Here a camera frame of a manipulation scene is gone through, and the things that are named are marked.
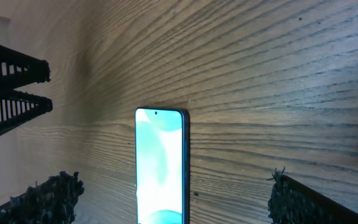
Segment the wallpaper on phone screen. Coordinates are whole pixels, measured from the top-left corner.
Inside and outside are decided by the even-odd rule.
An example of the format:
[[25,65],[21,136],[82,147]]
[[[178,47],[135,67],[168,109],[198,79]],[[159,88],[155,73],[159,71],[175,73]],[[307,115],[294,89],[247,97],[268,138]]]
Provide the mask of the wallpaper on phone screen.
[[181,224],[181,114],[138,109],[135,121],[138,223]]

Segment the wooden surface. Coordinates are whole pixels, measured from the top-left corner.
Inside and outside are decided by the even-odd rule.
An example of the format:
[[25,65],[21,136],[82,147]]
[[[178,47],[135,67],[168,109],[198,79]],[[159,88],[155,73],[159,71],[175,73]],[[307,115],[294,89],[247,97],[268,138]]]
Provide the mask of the wooden surface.
[[76,223],[135,223],[142,105],[190,112],[192,223],[268,223],[283,166],[358,212],[358,1],[22,0],[9,33],[52,70],[19,184],[78,170]]

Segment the wood grain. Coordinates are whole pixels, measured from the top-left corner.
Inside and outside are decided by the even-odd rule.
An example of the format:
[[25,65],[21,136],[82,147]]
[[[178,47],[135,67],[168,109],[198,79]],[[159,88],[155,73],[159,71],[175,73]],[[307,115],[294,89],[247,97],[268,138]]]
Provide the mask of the wood grain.
[[144,105],[190,112],[192,223],[268,223],[283,166],[358,212],[358,0],[22,0],[9,33],[52,69],[20,183],[80,171],[76,223],[135,223]]

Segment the blue phone frame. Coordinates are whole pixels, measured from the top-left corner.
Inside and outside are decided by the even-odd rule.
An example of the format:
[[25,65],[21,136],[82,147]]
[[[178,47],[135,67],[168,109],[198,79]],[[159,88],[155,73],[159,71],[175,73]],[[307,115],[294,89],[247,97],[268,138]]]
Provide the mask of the blue phone frame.
[[[140,106],[136,108],[145,110],[155,111],[177,111],[181,114],[182,123],[182,224],[189,224],[190,221],[190,116],[187,110],[184,109],[173,109],[173,108],[154,108],[147,106]],[[135,134],[135,159],[136,154],[136,134]],[[135,172],[137,175],[137,166],[135,162]],[[136,201],[136,223],[139,224],[137,215],[137,201]]]

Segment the smartphone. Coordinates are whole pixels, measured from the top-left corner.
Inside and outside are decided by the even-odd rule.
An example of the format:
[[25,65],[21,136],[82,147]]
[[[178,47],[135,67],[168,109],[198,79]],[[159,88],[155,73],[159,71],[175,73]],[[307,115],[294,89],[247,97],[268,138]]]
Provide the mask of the smartphone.
[[185,110],[135,111],[138,224],[189,222],[189,116]]

